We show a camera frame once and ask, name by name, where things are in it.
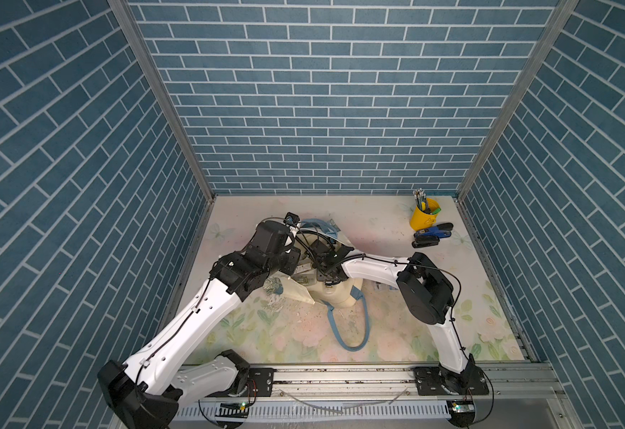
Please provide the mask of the cream canvas tote bag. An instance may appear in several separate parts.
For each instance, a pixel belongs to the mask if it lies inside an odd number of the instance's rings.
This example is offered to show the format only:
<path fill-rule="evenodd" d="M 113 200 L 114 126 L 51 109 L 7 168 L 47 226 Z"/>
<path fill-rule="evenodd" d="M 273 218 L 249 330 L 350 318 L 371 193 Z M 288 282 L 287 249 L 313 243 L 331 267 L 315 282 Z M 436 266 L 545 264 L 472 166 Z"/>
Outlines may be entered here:
<path fill-rule="evenodd" d="M 278 272 L 271 275 L 265 282 L 265 289 L 278 296 L 290 300 L 298 300 L 306 304 L 322 304 L 327 308 L 329 325 L 339 345 L 349 352 L 362 350 L 369 341 L 371 322 L 366 298 L 362 293 L 362 281 L 351 279 L 341 283 L 323 283 L 317 280 L 317 270 L 312 265 L 310 246 L 317 239 L 331 240 L 338 244 L 351 247 L 350 241 L 332 220 L 318 218 L 303 219 L 300 231 L 296 235 L 296 248 L 301 250 L 301 258 L 293 275 Z M 338 330 L 334 311 L 349 309 L 356 303 L 362 304 L 364 316 L 364 335 L 358 345 L 347 344 Z"/>

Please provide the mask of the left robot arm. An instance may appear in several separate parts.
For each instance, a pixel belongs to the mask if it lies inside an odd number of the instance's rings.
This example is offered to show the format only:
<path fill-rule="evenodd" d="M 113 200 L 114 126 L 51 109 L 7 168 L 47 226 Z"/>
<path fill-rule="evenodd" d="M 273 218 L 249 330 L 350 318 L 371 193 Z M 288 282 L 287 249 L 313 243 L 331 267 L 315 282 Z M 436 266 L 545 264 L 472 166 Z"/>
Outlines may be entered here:
<path fill-rule="evenodd" d="M 197 295 L 148 344 L 123 362 L 110 360 L 98 373 L 108 407 L 128 428 L 167 428 L 179 409 L 214 393 L 246 393 L 250 365 L 233 350 L 207 364 L 185 361 L 213 328 L 266 279 L 292 273 L 300 251 L 294 246 L 300 218 L 260 222 L 242 250 L 212 266 Z"/>

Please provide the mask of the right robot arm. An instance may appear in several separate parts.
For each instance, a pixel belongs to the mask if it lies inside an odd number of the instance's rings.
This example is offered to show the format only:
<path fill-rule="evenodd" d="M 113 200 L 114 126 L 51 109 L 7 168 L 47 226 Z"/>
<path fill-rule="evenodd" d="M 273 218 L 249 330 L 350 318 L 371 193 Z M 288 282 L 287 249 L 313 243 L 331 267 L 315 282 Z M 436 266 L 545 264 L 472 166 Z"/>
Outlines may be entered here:
<path fill-rule="evenodd" d="M 411 315 L 427 325 L 438 352 L 438 377 L 442 388 L 454 395 L 486 395 L 489 380 L 473 355 L 465 352 L 455 329 L 454 287 L 423 253 L 412 257 L 381 257 L 322 241 L 305 245 L 321 282 L 336 284 L 350 279 L 369 280 L 398 288 Z"/>

